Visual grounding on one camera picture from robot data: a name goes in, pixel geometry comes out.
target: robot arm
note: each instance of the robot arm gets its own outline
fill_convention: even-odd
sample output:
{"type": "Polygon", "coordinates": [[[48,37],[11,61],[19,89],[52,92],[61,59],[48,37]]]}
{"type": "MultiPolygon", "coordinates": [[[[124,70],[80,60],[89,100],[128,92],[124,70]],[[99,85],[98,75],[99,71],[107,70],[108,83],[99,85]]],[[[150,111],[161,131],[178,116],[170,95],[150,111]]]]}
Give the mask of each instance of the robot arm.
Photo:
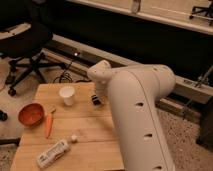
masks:
{"type": "Polygon", "coordinates": [[[125,170],[175,171],[155,108],[168,95],[173,72],[163,65],[111,68],[101,61],[88,70],[97,96],[107,95],[125,170]]]}

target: black chair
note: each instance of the black chair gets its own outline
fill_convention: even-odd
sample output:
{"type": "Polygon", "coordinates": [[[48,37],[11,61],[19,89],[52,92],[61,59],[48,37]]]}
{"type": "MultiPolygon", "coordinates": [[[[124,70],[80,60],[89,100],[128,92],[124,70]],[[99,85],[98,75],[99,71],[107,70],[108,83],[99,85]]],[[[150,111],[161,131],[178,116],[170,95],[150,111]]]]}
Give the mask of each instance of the black chair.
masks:
{"type": "Polygon", "coordinates": [[[194,6],[192,8],[191,15],[189,16],[189,19],[193,19],[195,17],[195,14],[204,13],[205,17],[210,18],[209,25],[211,26],[213,24],[213,0],[210,0],[211,4],[208,7],[200,7],[200,6],[194,6]]]}
{"type": "Polygon", "coordinates": [[[42,76],[41,72],[39,71],[40,68],[53,67],[53,66],[60,66],[62,69],[66,68],[64,63],[56,63],[56,62],[42,63],[41,62],[42,60],[45,60],[44,53],[41,53],[42,47],[48,41],[52,39],[53,34],[46,26],[40,24],[37,21],[33,21],[30,19],[30,13],[28,13],[29,11],[27,9],[26,2],[29,2],[29,1],[7,0],[4,2],[0,2],[0,15],[3,20],[3,22],[1,22],[0,20],[0,23],[1,23],[0,31],[2,32],[8,31],[7,27],[11,27],[12,24],[17,25],[26,21],[31,25],[31,28],[29,28],[28,30],[20,34],[14,35],[9,38],[4,38],[4,39],[0,38],[1,57],[12,58],[12,60],[9,62],[10,71],[11,71],[10,73],[15,72],[17,67],[27,68],[17,79],[14,80],[14,82],[11,79],[13,77],[11,77],[11,75],[8,76],[7,83],[8,82],[11,83],[8,93],[11,96],[14,96],[16,94],[16,90],[14,89],[14,87],[19,82],[21,82],[24,78],[26,78],[26,76],[28,76],[32,71],[34,71],[37,74],[37,76],[39,76],[40,81],[42,83],[45,83],[46,81],[44,77],[42,76]],[[5,10],[9,10],[8,8],[12,7],[13,5],[15,5],[15,7],[12,8],[10,12],[8,11],[4,12],[5,10]],[[27,64],[20,63],[24,59],[28,59],[29,63],[27,64]]]}

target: paper cup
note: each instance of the paper cup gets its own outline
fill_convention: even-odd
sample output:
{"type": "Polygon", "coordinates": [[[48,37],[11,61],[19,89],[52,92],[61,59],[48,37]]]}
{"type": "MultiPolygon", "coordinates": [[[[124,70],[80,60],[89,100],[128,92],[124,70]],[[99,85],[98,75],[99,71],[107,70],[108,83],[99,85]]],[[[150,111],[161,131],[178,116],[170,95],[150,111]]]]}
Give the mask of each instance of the paper cup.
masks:
{"type": "Polygon", "coordinates": [[[75,89],[72,86],[64,86],[59,90],[59,95],[67,106],[74,103],[75,89]]]}

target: floor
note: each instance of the floor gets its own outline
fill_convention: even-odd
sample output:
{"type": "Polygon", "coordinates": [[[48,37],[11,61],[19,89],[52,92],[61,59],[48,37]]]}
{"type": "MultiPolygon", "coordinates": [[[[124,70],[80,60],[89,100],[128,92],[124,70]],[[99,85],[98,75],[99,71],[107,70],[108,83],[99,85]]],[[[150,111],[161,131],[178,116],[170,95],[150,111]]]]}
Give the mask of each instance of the floor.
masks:
{"type": "MultiPolygon", "coordinates": [[[[0,87],[8,73],[7,60],[0,60],[0,87]]],[[[60,69],[44,70],[43,73],[48,82],[52,82],[59,76],[60,69]]],[[[71,73],[74,80],[82,79],[82,76],[71,73]]],[[[10,97],[7,94],[8,86],[0,92],[0,109],[7,112],[9,119],[0,121],[0,138],[20,137],[23,126],[18,122],[17,115],[23,106],[33,101],[38,82],[34,75],[27,77],[16,90],[17,96],[10,97]]],[[[177,171],[213,171],[213,153],[195,143],[199,135],[199,125],[183,120],[162,109],[157,109],[162,127],[174,159],[177,171]]],[[[15,145],[0,146],[0,171],[9,171],[14,154],[15,145]]]]}

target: office chair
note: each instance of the office chair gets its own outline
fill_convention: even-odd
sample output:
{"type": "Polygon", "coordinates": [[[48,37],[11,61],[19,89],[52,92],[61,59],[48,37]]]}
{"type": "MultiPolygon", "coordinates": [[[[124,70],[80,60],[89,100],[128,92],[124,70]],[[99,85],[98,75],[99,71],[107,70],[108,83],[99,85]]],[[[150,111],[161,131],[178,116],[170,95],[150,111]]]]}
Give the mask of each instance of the office chair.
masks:
{"type": "MultiPolygon", "coordinates": [[[[14,89],[15,86],[21,82],[24,78],[26,78],[32,71],[34,71],[37,76],[40,78],[41,83],[46,83],[43,75],[39,71],[40,68],[46,68],[46,67],[54,67],[59,66],[62,69],[66,68],[66,65],[64,63],[47,63],[47,62],[41,62],[42,60],[45,60],[44,53],[41,53],[42,47],[52,39],[53,34],[52,32],[44,25],[40,24],[37,21],[32,21],[29,18],[27,20],[27,27],[26,31],[14,34],[13,30],[14,28],[11,24],[11,22],[8,24],[7,20],[7,14],[11,15],[10,13],[13,13],[14,11],[17,11],[17,9],[13,9],[10,12],[4,13],[5,10],[8,10],[8,7],[11,7],[11,4],[16,4],[20,6],[20,3],[22,4],[21,8],[26,10],[24,7],[26,7],[26,1],[17,1],[16,0],[7,0],[0,3],[0,15],[3,15],[3,22],[0,23],[2,25],[9,26],[6,28],[2,28],[2,25],[0,26],[0,31],[3,34],[5,33],[12,33],[13,35],[10,37],[3,36],[3,38],[0,37],[0,56],[2,58],[9,57],[12,60],[10,60],[10,73],[15,72],[18,67],[21,68],[27,68],[17,79],[13,80],[11,75],[7,77],[7,83],[11,83],[10,89],[8,91],[8,94],[11,96],[14,96],[16,94],[16,90],[14,89]],[[29,63],[20,63],[23,60],[28,59],[29,63]]],[[[20,11],[18,11],[18,14],[13,14],[12,21],[14,22],[14,25],[20,24],[25,22],[25,20],[21,20],[21,22],[17,23],[18,19],[16,20],[15,17],[19,17],[20,11]]]]}
{"type": "Polygon", "coordinates": [[[213,24],[213,0],[210,1],[211,4],[208,7],[194,6],[189,19],[193,19],[195,17],[194,14],[205,13],[205,17],[210,17],[209,25],[211,26],[213,24]]]}

